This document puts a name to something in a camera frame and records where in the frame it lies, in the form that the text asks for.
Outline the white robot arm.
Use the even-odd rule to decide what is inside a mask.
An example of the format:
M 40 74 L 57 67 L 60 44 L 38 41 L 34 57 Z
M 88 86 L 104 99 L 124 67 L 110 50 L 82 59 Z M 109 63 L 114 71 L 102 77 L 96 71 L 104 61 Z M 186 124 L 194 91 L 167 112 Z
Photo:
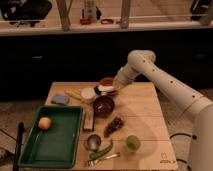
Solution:
M 151 50 L 133 50 L 114 78 L 117 90 L 144 75 L 193 122 L 188 166 L 191 171 L 213 171 L 213 101 L 158 68 Z

